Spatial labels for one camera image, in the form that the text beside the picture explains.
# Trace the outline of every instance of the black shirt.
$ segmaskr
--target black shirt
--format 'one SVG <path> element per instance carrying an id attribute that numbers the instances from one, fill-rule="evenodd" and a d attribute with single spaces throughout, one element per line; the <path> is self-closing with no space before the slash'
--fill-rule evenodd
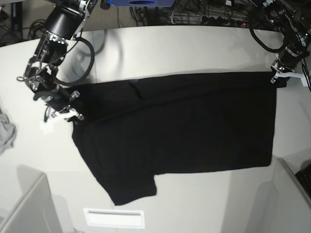
<path id="1" fill-rule="evenodd" d="M 187 74 L 78 86 L 90 123 L 75 125 L 72 138 L 116 205 L 155 195 L 154 175 L 268 166 L 271 77 Z"/>

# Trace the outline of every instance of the table surface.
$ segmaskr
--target table surface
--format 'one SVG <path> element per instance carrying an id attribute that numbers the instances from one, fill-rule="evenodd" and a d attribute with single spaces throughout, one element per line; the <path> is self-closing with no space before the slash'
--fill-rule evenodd
<path id="1" fill-rule="evenodd" d="M 257 33 L 268 46 L 276 48 L 280 45 L 279 33 Z M 253 40 L 248 30 L 239 28 L 138 27 L 85 32 L 83 37 L 93 44 L 96 51 L 95 65 L 88 79 L 92 83 L 178 73 L 269 71 L 275 59 L 273 54 L 266 52 Z M 44 134 L 39 126 L 46 108 L 44 103 L 33 101 L 33 93 L 25 84 L 16 81 L 16 77 L 23 74 L 37 44 L 38 40 L 33 40 L 0 49 L 0 106 L 17 127 L 15 146 L 0 156 L 0 168 L 26 165 L 46 172 L 52 193 L 66 199 L 75 228 L 95 232 L 83 225 L 83 215 L 73 213 L 84 207 L 116 207 L 111 206 L 109 196 L 96 183 L 80 157 L 71 139 L 72 124 L 60 121 L 54 126 L 54 133 Z M 83 74 L 89 60 L 87 47 L 78 44 L 61 65 L 60 77 L 70 81 L 76 79 Z M 288 160 L 293 169 L 299 170 L 301 161 L 311 157 L 310 124 L 311 94 L 299 80 L 291 79 L 287 88 L 277 91 L 273 154 Z M 270 166 L 218 173 L 157 176 L 155 180 L 159 191 L 156 197 L 137 200 L 116 209 L 144 210 L 146 225 L 154 226 L 148 233 L 160 232 L 163 230 L 161 224 L 156 226 L 152 219 L 157 217 L 164 222 L 173 220 L 169 211 L 159 215 L 159 203 L 169 203 L 168 209 L 173 211 L 187 197 L 192 200 L 193 211 L 208 202 L 210 211 L 205 217 L 212 219 L 208 227 L 213 228 L 213 232 L 230 229 L 230 232 L 242 233 L 249 220 L 257 189 L 264 182 L 271 181 L 272 175 L 273 167 Z M 96 190 L 93 192 L 96 197 L 82 191 L 81 185 L 85 189 Z M 73 197 L 74 190 L 80 195 Z M 234 199 L 234 203 L 244 205 L 239 215 L 236 215 L 237 209 L 230 203 L 231 199 Z M 194 218 L 191 212 L 179 217 L 179 222 L 189 222 L 189 218 L 198 221 L 197 232 L 206 230 L 204 219 L 200 221 Z M 170 227 L 172 231 L 166 225 L 166 232 L 178 230 L 173 223 Z M 179 232 L 186 230 L 182 225 L 179 228 Z"/>

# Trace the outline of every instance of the white tag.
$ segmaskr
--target white tag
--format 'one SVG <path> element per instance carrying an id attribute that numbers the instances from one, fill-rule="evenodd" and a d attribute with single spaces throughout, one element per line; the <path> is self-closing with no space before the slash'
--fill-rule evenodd
<path id="1" fill-rule="evenodd" d="M 48 121 L 44 122 L 43 120 L 40 121 L 40 130 L 43 132 L 43 134 L 50 134 L 54 132 L 54 126 L 53 123 Z"/>
<path id="2" fill-rule="evenodd" d="M 226 4 L 227 6 L 232 6 L 232 2 L 231 2 L 230 0 L 226 0 L 226 1 L 225 1 L 225 4 Z"/>

